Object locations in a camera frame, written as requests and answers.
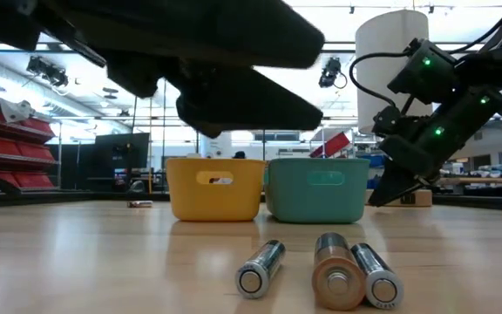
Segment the bin handle cutout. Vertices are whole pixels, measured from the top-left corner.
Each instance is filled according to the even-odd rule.
[[[234,183],[234,175],[229,171],[199,171],[197,183],[211,185],[229,185]]]
[[[344,182],[344,174],[338,171],[307,172],[307,183],[312,186],[339,186]]]

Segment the teal bin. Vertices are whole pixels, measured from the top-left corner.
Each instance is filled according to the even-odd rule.
[[[265,178],[268,210],[281,222],[356,222],[369,166],[361,159],[272,160]]]

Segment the ceiling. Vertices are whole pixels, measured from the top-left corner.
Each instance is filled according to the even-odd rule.
[[[319,28],[327,41],[353,42],[357,28],[365,21],[391,10],[403,8],[419,10],[425,13],[430,22],[430,39],[437,42],[468,42],[489,29],[502,16],[502,0],[284,0],[298,13]],[[430,5],[434,6],[429,14]],[[42,36],[40,43],[54,42],[52,38]],[[104,68],[88,62],[74,53],[35,53],[55,65],[66,69],[70,84],[57,92],[78,103],[95,109],[104,115],[117,115],[121,109],[133,112],[135,97],[106,77]],[[39,84],[49,86],[41,78],[32,78],[25,70],[31,53],[0,53],[0,65]],[[256,70],[276,83],[296,93],[311,104],[318,106],[329,116],[356,116],[356,88],[350,83],[342,90],[335,87],[320,88],[318,80],[322,67],[331,57],[339,57],[343,72],[353,54],[322,54],[316,63],[307,70],[291,70],[256,67]],[[342,85],[345,81],[336,81]],[[153,99],[139,99],[138,116],[161,115],[163,105],[175,108],[175,100],[180,93],[164,82],[157,82],[158,91]],[[105,99],[103,87],[118,90],[115,100]]]

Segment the metal rack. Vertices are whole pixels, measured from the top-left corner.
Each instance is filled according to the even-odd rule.
[[[20,126],[17,124],[10,124],[10,123],[4,123],[0,121],[0,126],[10,128],[10,129],[15,129],[15,130],[20,130],[20,131],[25,131],[28,133],[34,133],[34,134],[39,134],[39,135],[44,135],[44,136],[55,136],[54,134],[50,133],[45,133],[41,132],[36,129],[32,129],[26,126]],[[61,188],[61,152],[62,152],[62,127],[61,127],[61,122],[59,122],[59,146],[58,146],[58,160],[43,160],[43,159],[38,159],[38,158],[30,158],[30,157],[23,157],[23,156],[15,156],[15,155],[8,155],[8,154],[0,154],[0,158],[6,159],[6,160],[17,160],[17,161],[27,161],[27,162],[36,162],[36,163],[42,163],[42,164],[52,164],[52,165],[58,165],[58,186],[55,188],[21,188],[23,191],[28,191],[28,190],[55,190],[55,189],[60,189]]]

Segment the aa battery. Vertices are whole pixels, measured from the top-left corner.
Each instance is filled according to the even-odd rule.
[[[281,242],[270,240],[265,243],[235,273],[237,290],[246,298],[264,296],[285,253],[286,248]]]
[[[365,275],[354,261],[346,239],[334,232],[317,239],[311,281],[317,302],[331,310],[354,309],[365,297]]]
[[[153,206],[153,201],[128,201],[128,208],[151,208]]]
[[[404,286],[398,276],[367,243],[352,247],[352,254],[366,276],[365,296],[373,306],[390,310],[404,298]]]

